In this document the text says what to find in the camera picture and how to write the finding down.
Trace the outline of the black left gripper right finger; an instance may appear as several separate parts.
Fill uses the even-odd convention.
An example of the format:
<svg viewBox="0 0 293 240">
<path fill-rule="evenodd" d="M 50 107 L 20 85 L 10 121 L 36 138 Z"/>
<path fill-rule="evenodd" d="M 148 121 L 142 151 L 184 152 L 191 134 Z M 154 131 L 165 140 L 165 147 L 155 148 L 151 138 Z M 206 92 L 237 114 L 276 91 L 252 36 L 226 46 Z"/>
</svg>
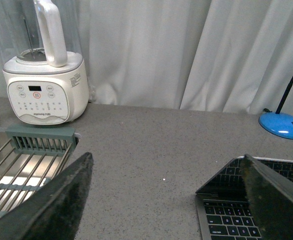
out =
<svg viewBox="0 0 293 240">
<path fill-rule="evenodd" d="M 293 182 L 249 154 L 240 173 L 262 239 L 293 240 Z"/>
</svg>

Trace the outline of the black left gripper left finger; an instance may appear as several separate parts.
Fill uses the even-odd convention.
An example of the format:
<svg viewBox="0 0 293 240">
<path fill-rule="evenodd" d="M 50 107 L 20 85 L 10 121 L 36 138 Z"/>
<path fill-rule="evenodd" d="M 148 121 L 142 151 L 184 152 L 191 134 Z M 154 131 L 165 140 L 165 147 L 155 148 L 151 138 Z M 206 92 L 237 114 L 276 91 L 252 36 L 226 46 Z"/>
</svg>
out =
<svg viewBox="0 0 293 240">
<path fill-rule="evenodd" d="M 94 160 L 84 153 L 0 218 L 0 240 L 73 240 L 89 194 Z"/>
</svg>

